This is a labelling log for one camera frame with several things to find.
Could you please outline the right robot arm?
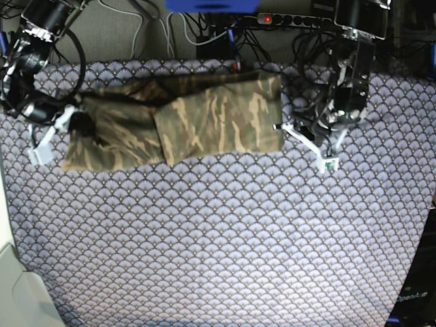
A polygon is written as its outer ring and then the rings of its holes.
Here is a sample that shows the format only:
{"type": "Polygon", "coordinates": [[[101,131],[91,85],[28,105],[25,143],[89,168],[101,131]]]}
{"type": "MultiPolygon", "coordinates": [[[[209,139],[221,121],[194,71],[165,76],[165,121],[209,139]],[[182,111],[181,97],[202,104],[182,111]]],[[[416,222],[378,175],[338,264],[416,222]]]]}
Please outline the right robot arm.
{"type": "Polygon", "coordinates": [[[54,158],[51,140],[57,133],[82,129],[86,134],[93,127],[88,114],[76,101],[84,82],[86,57],[72,23],[87,6],[87,1],[30,1],[20,15],[20,25],[5,48],[1,66],[1,109],[14,119],[28,122],[30,136],[36,127],[46,128],[41,140],[32,138],[28,150],[30,162],[42,166],[54,158]],[[56,98],[35,89],[34,77],[49,61],[56,43],[68,36],[80,59],[79,76],[70,93],[56,98]]]}

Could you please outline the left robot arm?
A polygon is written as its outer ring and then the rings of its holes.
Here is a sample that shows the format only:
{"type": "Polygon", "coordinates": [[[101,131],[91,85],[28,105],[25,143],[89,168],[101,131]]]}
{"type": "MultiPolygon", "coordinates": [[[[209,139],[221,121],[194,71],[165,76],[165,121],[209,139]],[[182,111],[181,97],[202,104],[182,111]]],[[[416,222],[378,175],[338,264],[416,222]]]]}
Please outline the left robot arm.
{"type": "Polygon", "coordinates": [[[386,38],[390,1],[337,1],[333,22],[322,25],[302,41],[296,56],[299,76],[318,88],[305,107],[295,108],[291,120],[275,125],[303,143],[317,157],[321,173],[337,170],[339,150],[349,129],[367,115],[369,78],[375,61],[376,41],[386,38]],[[318,84],[305,71],[311,40],[334,34],[329,43],[332,72],[328,84],[318,84]]]}

